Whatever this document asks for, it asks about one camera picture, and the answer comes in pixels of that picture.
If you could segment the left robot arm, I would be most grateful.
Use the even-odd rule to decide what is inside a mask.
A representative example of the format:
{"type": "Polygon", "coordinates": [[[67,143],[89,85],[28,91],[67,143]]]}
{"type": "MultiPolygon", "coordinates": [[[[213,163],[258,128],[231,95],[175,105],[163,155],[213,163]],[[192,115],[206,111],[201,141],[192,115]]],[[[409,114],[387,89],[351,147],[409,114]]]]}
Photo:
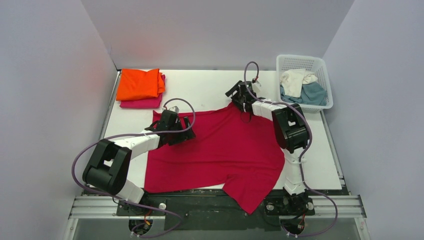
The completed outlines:
{"type": "Polygon", "coordinates": [[[82,180],[101,191],[126,200],[136,215],[149,210],[144,190],[128,180],[131,160],[159,149],[194,139],[193,121],[180,116],[177,110],[164,110],[159,120],[142,132],[119,136],[118,140],[101,139],[96,145],[82,174],[82,180]]]}

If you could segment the red t-shirt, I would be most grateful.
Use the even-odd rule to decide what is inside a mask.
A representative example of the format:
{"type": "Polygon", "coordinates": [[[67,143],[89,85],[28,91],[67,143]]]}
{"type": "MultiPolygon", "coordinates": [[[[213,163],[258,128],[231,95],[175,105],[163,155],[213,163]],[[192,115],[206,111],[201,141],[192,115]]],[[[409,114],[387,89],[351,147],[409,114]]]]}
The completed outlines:
{"type": "Polygon", "coordinates": [[[233,104],[187,116],[195,138],[150,151],[144,189],[165,193],[222,185],[245,212],[253,213],[285,164],[272,121],[242,113],[233,104]]]}

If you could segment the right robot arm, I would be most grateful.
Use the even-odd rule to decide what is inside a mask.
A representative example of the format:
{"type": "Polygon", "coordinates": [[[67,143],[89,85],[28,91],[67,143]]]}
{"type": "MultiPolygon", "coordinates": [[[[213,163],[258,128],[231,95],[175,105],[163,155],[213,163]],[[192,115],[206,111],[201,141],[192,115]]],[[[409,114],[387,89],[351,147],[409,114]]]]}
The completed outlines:
{"type": "Polygon", "coordinates": [[[307,189],[302,164],[304,151],[310,147],[310,129],[298,104],[273,102],[254,93],[253,81],[238,81],[225,95],[244,113],[272,121],[276,142],[284,153],[282,170],[284,189],[290,195],[282,201],[283,209],[290,215],[303,207],[297,196],[307,189]]]}

